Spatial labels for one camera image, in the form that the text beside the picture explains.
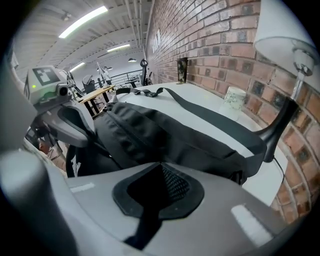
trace fluorescent light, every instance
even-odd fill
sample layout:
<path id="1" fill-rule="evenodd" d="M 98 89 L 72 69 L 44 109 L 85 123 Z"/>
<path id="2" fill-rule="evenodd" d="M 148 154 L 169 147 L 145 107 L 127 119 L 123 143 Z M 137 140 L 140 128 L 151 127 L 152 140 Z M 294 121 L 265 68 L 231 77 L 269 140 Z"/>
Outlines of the fluorescent light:
<path id="1" fill-rule="evenodd" d="M 103 14 L 107 12 L 107 8 L 102 6 L 98 9 L 93 10 L 92 12 L 88 13 L 87 15 L 83 16 L 82 18 L 78 19 L 75 23 L 73 23 L 70 27 L 68 27 L 61 35 L 59 35 L 59 38 L 66 38 L 70 33 L 72 33 L 74 30 L 79 28 L 82 24 L 86 23 L 87 21 L 90 21 L 94 17 Z"/>
<path id="2" fill-rule="evenodd" d="M 107 52 L 110 53 L 110 52 L 113 52 L 115 50 L 118 50 L 118 49 L 121 49 L 121 48 L 124 48 L 124 47 L 129 47 L 129 46 L 130 46 L 130 44 L 121 45 L 121 46 L 118 46 L 116 48 L 112 48 L 110 50 L 107 50 Z"/>
<path id="3" fill-rule="evenodd" d="M 81 62 L 79 65 L 76 65 L 73 69 L 71 69 L 70 72 L 75 71 L 77 68 L 80 68 L 84 64 L 85 64 L 84 62 Z"/>

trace mesh pocket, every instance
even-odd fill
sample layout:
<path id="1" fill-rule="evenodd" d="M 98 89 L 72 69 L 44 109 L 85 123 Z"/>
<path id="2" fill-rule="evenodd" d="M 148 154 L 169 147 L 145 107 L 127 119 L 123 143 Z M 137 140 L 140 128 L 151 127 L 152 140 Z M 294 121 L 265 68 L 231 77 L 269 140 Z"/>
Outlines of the mesh pocket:
<path id="1" fill-rule="evenodd" d="M 159 211 L 183 199 L 190 185 L 183 178 L 158 165 L 127 188 L 127 193 L 145 209 Z"/>

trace brick wall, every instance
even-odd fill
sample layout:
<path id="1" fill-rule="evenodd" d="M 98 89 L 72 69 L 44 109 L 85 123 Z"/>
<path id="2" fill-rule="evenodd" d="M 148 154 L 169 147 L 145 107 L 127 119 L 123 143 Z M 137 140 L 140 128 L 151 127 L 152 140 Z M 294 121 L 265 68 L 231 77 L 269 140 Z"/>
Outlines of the brick wall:
<path id="1" fill-rule="evenodd" d="M 177 59 L 188 57 L 189 83 L 222 98 L 229 86 L 246 90 L 243 111 L 262 127 L 270 124 L 295 77 L 253 48 L 259 13 L 254 0 L 156 0 L 146 47 L 153 83 L 177 81 Z M 298 103 L 279 143 L 288 166 L 272 203 L 288 223 L 311 209 L 320 187 L 320 95 L 304 84 Z"/>

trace white lamp shade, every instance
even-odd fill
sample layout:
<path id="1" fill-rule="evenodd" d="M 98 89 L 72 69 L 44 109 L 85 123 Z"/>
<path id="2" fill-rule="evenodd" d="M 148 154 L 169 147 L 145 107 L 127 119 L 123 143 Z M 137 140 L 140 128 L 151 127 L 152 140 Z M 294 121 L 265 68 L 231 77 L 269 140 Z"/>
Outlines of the white lamp shade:
<path id="1" fill-rule="evenodd" d="M 295 48 L 306 50 L 316 60 L 313 75 L 305 82 L 320 92 L 319 54 L 308 32 L 294 13 L 280 0 L 262 0 L 255 40 L 256 50 L 278 66 L 297 75 Z"/>

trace lamp cord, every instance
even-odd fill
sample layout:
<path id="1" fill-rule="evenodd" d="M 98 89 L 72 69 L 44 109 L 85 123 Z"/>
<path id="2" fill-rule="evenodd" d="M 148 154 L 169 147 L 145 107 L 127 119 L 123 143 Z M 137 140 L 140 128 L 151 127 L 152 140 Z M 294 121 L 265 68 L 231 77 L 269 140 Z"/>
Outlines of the lamp cord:
<path id="1" fill-rule="evenodd" d="M 279 164 L 278 160 L 275 158 L 275 156 L 273 156 L 273 159 L 275 160 L 275 162 L 277 163 L 277 165 L 279 166 L 281 172 L 282 172 L 282 181 L 281 181 L 281 184 L 284 182 L 285 180 L 285 172 L 284 170 L 282 169 L 281 165 Z"/>

